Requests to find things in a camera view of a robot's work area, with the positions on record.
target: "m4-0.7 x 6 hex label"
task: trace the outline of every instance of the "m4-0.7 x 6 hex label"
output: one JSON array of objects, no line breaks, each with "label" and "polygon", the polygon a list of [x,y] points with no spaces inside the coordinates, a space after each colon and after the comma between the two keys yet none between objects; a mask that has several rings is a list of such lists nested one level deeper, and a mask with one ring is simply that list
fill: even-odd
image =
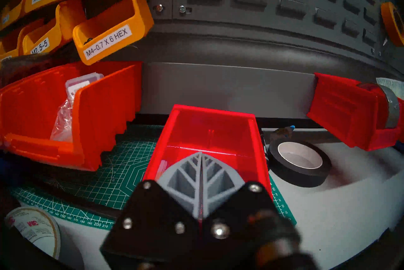
[{"label": "m4-0.7 x 6 hex label", "polygon": [[122,26],[120,29],[112,32],[111,34],[104,37],[102,40],[97,41],[95,44],[91,45],[87,49],[85,49],[84,55],[87,60],[90,60],[92,57],[97,56],[100,52],[105,49],[108,49],[120,42],[121,40],[132,35],[131,29],[128,24]]}]

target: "plastic bag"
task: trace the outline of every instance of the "plastic bag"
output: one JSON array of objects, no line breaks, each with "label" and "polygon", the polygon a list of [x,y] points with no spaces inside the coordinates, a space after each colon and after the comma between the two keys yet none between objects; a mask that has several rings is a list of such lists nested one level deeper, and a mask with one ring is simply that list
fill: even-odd
[{"label": "plastic bag", "polygon": [[50,136],[51,141],[66,141],[73,142],[71,134],[71,111],[73,106],[70,104],[68,98],[59,107],[55,125],[53,126],[52,134]]},{"label": "plastic bag", "polygon": [[51,141],[73,142],[73,136],[71,133],[71,114],[73,110],[74,97],[79,89],[89,85],[92,82],[98,81],[103,77],[104,76],[102,74],[94,72],[66,81],[65,87],[68,97],[59,107],[55,125],[53,126],[50,136]]}]

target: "screw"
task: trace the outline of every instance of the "screw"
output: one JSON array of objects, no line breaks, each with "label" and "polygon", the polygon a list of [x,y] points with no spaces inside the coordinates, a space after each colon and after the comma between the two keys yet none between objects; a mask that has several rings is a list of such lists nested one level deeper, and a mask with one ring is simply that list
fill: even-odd
[{"label": "screw", "polygon": [[230,235],[230,229],[224,223],[215,223],[214,225],[212,225],[211,232],[213,237],[219,240],[223,240]]},{"label": "screw", "polygon": [[177,234],[183,234],[185,232],[185,225],[182,222],[177,222],[175,225],[175,232]]},{"label": "screw", "polygon": [[132,219],[131,218],[125,218],[122,225],[123,225],[124,229],[129,230],[132,227]]},{"label": "screw", "polygon": [[148,270],[154,268],[153,264],[150,264],[148,262],[142,262],[137,266],[137,270]]},{"label": "screw", "polygon": [[257,184],[251,184],[251,185],[248,187],[248,189],[249,189],[250,191],[254,192],[254,193],[259,193],[259,192],[262,191],[262,187],[260,187],[260,186],[257,185]]},{"label": "screw", "polygon": [[162,12],[163,10],[164,10],[164,7],[163,7],[162,4],[158,4],[158,5],[156,6],[156,11],[157,11],[157,12]]}]

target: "gray metal wall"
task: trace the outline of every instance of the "gray metal wall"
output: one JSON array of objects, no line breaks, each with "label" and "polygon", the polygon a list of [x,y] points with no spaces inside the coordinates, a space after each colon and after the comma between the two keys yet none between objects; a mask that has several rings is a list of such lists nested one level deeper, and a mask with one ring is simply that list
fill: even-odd
[{"label": "gray metal wall", "polygon": [[292,1],[148,0],[152,31],[106,59],[145,62],[141,112],[153,114],[181,103],[306,118],[314,72],[404,79],[380,15],[393,0]]}]

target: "white table surface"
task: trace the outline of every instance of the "white table surface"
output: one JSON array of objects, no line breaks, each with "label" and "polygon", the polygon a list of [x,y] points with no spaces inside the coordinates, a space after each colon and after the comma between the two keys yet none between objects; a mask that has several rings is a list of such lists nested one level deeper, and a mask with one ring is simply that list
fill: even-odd
[{"label": "white table surface", "polygon": [[[333,164],[321,186],[301,188],[270,174],[297,221],[302,251],[310,252],[320,269],[329,269],[361,252],[403,216],[404,155],[391,147],[366,152],[332,139],[324,143],[324,132],[317,134],[308,141],[323,142],[316,146]],[[99,252],[108,231],[55,219],[72,236],[87,270],[109,269]]]}]

